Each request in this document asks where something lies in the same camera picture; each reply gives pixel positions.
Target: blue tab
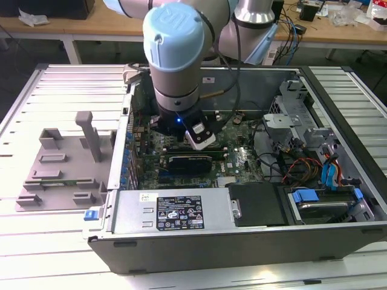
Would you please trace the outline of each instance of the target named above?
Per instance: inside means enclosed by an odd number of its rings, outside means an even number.
[[[335,175],[336,175],[336,167],[334,167],[333,165],[330,165],[328,178],[327,178],[327,186],[330,187],[332,190],[337,190],[337,187],[334,185]]]
[[[328,169],[329,169],[329,164],[328,163],[324,164],[324,166],[322,168],[322,172],[321,172],[321,182],[322,182],[322,184],[326,184],[327,183]]]
[[[299,189],[293,192],[293,198],[296,203],[319,201],[319,197],[314,189]]]
[[[83,216],[84,221],[97,221],[99,220],[99,212],[98,210],[87,210],[85,215]]]
[[[363,199],[363,193],[360,189],[355,188],[354,193],[355,193],[355,196],[357,197],[357,199]]]

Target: black plastic cover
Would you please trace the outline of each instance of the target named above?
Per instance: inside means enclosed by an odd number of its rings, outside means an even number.
[[[289,225],[284,206],[273,184],[252,182],[229,185],[230,198],[237,200],[242,216],[237,227]]]

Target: blue drive latch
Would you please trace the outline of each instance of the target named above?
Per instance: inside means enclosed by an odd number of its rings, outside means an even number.
[[[319,201],[319,197],[314,189],[299,189],[293,192],[292,195],[296,203]]]

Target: table leg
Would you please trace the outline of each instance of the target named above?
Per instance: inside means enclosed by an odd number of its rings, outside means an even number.
[[[62,42],[65,46],[65,50],[67,52],[68,59],[70,64],[72,65],[81,65],[82,61],[79,56],[77,44],[75,40],[72,39],[62,39]]]
[[[281,41],[273,41],[270,44],[270,47],[267,50],[264,60],[262,61],[262,65],[273,65],[279,47],[281,47]]]
[[[8,46],[7,42],[5,41],[5,39],[0,38],[0,51],[6,51],[8,49],[9,49],[9,46]]]
[[[336,52],[336,49],[335,48],[331,48],[330,50],[328,50],[328,53],[327,55],[325,56],[325,58],[327,60],[331,60],[332,57],[333,57],[333,54]]]

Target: side panel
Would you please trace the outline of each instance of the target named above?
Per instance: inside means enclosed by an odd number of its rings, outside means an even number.
[[[367,226],[125,240],[91,237],[88,244],[112,272],[139,274],[341,259],[386,233],[387,227]]]

